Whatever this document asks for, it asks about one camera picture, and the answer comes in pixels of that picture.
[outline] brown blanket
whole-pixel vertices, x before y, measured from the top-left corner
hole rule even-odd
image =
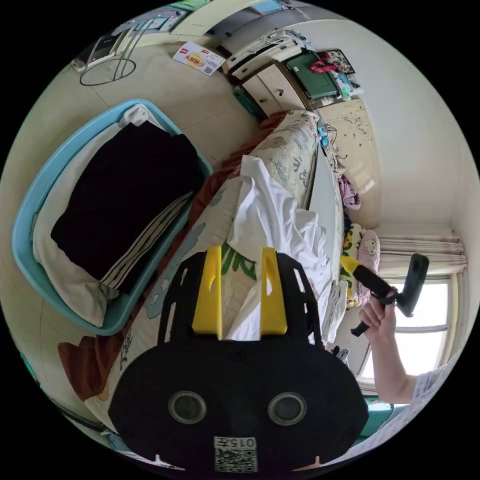
[[[79,345],[71,343],[60,343],[58,353],[66,376],[78,395],[84,402],[103,392],[107,383],[110,369],[122,348],[134,318],[139,313],[147,296],[158,277],[162,274],[170,259],[184,241],[185,236],[198,220],[204,209],[210,203],[223,183],[229,178],[239,174],[239,166],[243,155],[248,155],[268,135],[270,135],[285,118],[286,112],[274,113],[270,118],[264,120],[260,125],[260,131],[248,142],[244,143],[237,151],[234,151],[225,161],[222,162],[220,170],[213,173],[201,190],[193,199],[188,221],[185,227],[176,235],[165,256],[161,259],[155,273],[152,275],[148,286],[133,309],[128,322],[123,329],[112,336],[84,336]]]

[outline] blue laundry basket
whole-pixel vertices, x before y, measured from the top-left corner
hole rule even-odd
[[[150,262],[137,280],[131,293],[129,295],[121,293],[109,304],[101,328],[85,321],[65,304],[51,284],[43,267],[35,260],[32,245],[33,223],[50,189],[69,161],[100,132],[119,122],[125,111],[136,104],[145,105],[158,123],[170,134],[178,135],[182,133],[164,113],[149,101],[133,99],[110,108],[74,133],[48,159],[28,189],[16,215],[12,230],[13,257],[28,282],[56,310],[96,335],[114,335],[124,327],[159,261],[167,252],[175,235],[186,224],[192,202],[190,201],[185,205],[177,219],[169,226],[168,231],[162,235],[161,240],[155,246],[153,252],[150,253]],[[212,174],[212,168],[200,153],[197,152],[197,154],[200,168],[205,179],[207,179]]]

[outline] cardboard box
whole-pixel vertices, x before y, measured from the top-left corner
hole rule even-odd
[[[225,61],[220,55],[192,41],[184,43],[172,58],[208,76],[215,72]]]

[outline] camera lens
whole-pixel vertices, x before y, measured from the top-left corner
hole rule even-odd
[[[182,424],[196,424],[207,414],[204,399],[193,391],[179,391],[168,401],[170,415]]]
[[[268,416],[277,425],[295,425],[305,416],[307,404],[298,393],[280,393],[268,405]]]

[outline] hello kitty pillow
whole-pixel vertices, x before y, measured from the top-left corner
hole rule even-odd
[[[379,271],[380,241],[373,230],[366,230],[358,248],[358,261],[372,272]],[[358,304],[365,305],[370,300],[370,290],[358,283]]]

